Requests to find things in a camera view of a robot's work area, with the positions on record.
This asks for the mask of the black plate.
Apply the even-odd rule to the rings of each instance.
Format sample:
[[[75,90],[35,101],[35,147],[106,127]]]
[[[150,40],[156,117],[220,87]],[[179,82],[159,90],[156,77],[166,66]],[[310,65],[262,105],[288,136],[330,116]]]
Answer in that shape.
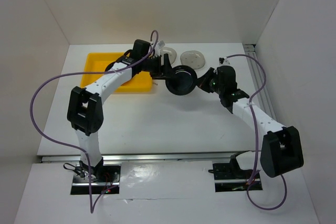
[[[165,79],[167,89],[174,95],[187,95],[191,93],[197,84],[197,74],[194,69],[186,65],[179,65],[170,71]]]

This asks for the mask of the clear glass plate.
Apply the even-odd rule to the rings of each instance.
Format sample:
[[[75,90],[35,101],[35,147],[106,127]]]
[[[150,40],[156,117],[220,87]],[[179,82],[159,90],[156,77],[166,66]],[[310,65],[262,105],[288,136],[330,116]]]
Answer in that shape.
[[[170,47],[163,47],[160,49],[161,65],[164,64],[164,54],[168,54],[170,64],[173,64],[175,62],[176,57],[177,57],[176,51]]]
[[[204,55],[195,50],[183,52],[180,56],[180,61],[182,65],[188,66],[194,70],[203,68],[206,63]]]

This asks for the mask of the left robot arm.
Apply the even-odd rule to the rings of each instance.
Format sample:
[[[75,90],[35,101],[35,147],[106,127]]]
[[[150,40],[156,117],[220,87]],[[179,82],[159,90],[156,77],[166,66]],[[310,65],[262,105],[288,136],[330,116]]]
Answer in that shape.
[[[141,71],[161,77],[164,64],[169,66],[169,57],[163,60],[163,41],[151,44],[137,39],[133,48],[105,68],[106,74],[84,88],[74,87],[70,93],[67,120],[78,138],[81,154],[80,167],[91,181],[99,181],[107,172],[99,150],[98,130],[103,124],[103,104],[117,88],[130,81]]]

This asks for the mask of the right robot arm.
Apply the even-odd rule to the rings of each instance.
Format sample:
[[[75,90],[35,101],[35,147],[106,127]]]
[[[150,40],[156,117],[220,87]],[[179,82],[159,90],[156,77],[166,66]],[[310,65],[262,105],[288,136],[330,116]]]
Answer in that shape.
[[[197,86],[207,93],[217,93],[223,107],[252,130],[257,130],[261,144],[258,160],[267,176],[274,178],[304,165],[299,131],[275,121],[255,105],[250,96],[237,87],[233,67],[210,68],[198,79]]]

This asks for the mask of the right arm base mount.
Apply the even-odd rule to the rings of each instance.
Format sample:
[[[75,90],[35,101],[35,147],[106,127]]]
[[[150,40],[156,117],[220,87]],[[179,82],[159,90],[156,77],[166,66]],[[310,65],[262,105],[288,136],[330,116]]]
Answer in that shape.
[[[243,152],[230,156],[229,162],[213,163],[213,168],[208,172],[214,176],[214,185],[216,193],[246,191],[248,180],[253,170],[242,168],[238,164],[237,156]]]

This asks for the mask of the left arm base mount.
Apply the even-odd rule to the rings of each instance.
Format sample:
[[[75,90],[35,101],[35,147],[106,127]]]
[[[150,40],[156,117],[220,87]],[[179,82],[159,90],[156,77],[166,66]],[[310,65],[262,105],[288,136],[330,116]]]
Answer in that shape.
[[[71,185],[71,195],[88,195],[89,194],[89,174],[80,166],[71,163],[64,163],[63,168],[73,172]],[[101,192],[105,194],[118,194],[120,183],[120,165],[108,165],[104,167],[100,177],[91,176],[92,194],[99,195]]]

